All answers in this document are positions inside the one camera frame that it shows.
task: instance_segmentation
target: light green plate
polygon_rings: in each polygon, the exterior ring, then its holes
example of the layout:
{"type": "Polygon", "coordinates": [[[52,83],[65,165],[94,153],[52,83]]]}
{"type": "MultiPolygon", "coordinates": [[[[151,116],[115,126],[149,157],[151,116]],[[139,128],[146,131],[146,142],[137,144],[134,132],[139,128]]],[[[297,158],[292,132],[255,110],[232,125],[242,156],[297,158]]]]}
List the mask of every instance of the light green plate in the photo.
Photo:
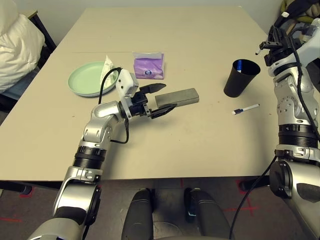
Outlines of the light green plate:
{"type": "MultiPolygon", "coordinates": [[[[100,93],[100,76],[104,67],[104,61],[87,63],[71,73],[68,86],[72,92],[83,97],[96,97],[100,93]]],[[[103,94],[110,91],[117,82],[117,76],[107,80],[104,84],[103,94]]]]}

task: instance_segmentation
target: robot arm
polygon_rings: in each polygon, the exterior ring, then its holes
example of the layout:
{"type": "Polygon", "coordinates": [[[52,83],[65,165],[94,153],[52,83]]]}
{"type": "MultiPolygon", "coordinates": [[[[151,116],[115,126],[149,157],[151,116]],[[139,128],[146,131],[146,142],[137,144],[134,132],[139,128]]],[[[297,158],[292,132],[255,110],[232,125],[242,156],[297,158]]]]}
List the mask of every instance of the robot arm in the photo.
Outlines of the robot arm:
{"type": "Polygon", "coordinates": [[[308,239],[320,238],[320,150],[311,121],[318,127],[318,102],[306,66],[320,57],[320,19],[312,22],[307,42],[294,41],[301,62],[301,95],[311,120],[298,96],[298,65],[290,39],[285,32],[272,27],[260,50],[270,49],[264,57],[269,75],[274,77],[277,97],[279,145],[277,161],[270,168],[270,189],[284,199],[293,211],[308,239]]]}
{"type": "Polygon", "coordinates": [[[97,105],[85,126],[72,166],[66,172],[53,206],[53,217],[44,222],[28,240],[80,240],[86,237],[89,226],[97,217],[104,160],[116,125],[124,121],[128,130],[133,116],[160,117],[176,104],[168,104],[152,111],[146,94],[165,87],[155,83],[140,88],[135,76],[121,69],[116,89],[121,101],[97,105]]]}

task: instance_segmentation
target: wall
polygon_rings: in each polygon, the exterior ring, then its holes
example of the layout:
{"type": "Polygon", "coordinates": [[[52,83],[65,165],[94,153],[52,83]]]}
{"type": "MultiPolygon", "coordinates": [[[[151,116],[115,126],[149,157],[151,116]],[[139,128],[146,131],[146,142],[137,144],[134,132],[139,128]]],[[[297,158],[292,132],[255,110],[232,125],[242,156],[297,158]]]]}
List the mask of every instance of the wall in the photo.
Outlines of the wall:
{"type": "Polygon", "coordinates": [[[58,44],[85,8],[158,6],[242,6],[268,32],[280,12],[282,0],[14,0],[19,9],[37,9],[53,40],[58,44]]]}

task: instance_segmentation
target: purple tissue box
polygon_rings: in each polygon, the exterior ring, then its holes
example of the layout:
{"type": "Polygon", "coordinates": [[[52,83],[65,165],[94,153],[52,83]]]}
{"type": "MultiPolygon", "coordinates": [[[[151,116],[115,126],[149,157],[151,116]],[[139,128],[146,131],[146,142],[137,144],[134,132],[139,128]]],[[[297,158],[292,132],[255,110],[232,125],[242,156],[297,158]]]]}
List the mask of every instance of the purple tissue box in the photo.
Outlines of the purple tissue box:
{"type": "Polygon", "coordinates": [[[164,54],[134,52],[134,74],[137,79],[164,79],[164,54]]]}

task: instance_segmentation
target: beige tabletop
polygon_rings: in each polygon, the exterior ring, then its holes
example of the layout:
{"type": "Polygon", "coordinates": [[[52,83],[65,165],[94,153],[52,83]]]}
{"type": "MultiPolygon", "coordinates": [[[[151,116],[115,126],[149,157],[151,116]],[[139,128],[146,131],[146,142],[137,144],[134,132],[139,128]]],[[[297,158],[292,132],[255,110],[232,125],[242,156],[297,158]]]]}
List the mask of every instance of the beige tabletop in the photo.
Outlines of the beige tabletop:
{"type": "MultiPolygon", "coordinates": [[[[87,9],[0,126],[1,180],[60,181],[98,98],[75,95],[69,75],[104,61],[133,71],[132,51],[163,51],[165,83],[148,96],[195,88],[200,101],[157,119],[136,117],[125,145],[112,143],[103,179],[255,176],[278,144],[277,100],[263,54],[265,33],[240,7],[87,9]],[[223,92],[236,59],[261,73],[241,96],[223,92]],[[234,109],[259,108],[232,115],[234,109]]],[[[116,90],[103,102],[119,100],[116,90]]],[[[124,139],[123,128],[114,139],[124,139]]]]}

